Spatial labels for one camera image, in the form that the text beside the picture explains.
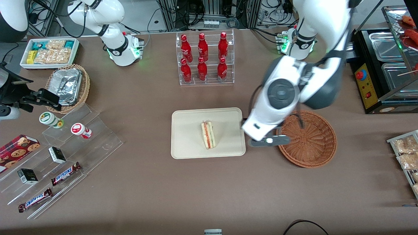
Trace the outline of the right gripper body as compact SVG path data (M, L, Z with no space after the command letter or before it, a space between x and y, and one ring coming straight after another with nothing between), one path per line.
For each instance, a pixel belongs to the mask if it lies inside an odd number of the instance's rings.
M32 90L27 87L27 83L32 80L24 79L6 68L6 64L1 64L1 97L2 104L13 104L20 101L23 97L31 95Z

